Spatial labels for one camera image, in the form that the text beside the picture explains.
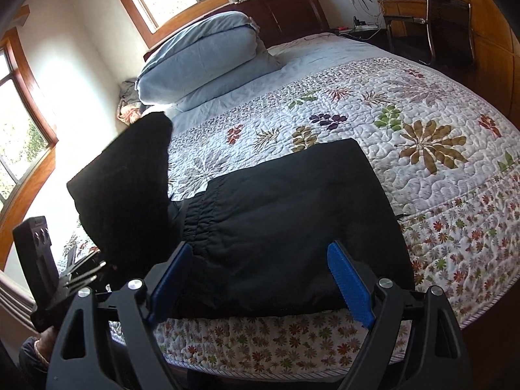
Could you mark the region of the left hand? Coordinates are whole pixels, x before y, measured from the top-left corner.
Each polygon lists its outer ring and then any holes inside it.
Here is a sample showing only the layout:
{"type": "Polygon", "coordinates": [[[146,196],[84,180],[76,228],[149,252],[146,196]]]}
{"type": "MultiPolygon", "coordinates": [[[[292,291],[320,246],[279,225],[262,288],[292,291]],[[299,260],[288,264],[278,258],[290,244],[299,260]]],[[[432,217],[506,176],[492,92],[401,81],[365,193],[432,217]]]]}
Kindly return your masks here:
{"type": "Polygon", "coordinates": [[[34,343],[34,350],[38,358],[44,364],[49,364],[57,341],[57,331],[50,327],[41,333],[40,338],[34,343]]]}

